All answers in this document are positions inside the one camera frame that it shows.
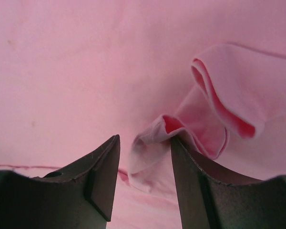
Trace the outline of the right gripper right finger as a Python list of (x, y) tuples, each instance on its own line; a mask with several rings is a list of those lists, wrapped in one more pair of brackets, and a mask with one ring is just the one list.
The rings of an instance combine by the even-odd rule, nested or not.
[(286, 175), (244, 176), (178, 137), (171, 156), (184, 229), (286, 229)]

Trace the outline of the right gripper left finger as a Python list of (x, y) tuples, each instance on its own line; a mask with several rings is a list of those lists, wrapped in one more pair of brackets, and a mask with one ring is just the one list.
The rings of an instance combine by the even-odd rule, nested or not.
[(104, 229), (112, 217), (120, 137), (44, 177), (0, 170), (0, 229)]

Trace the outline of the pink t shirt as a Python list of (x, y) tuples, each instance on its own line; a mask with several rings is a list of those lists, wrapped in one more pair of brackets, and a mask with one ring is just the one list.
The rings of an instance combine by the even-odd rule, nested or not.
[(0, 0), (0, 169), (120, 135), (111, 229), (179, 229), (169, 138), (286, 175), (286, 0)]

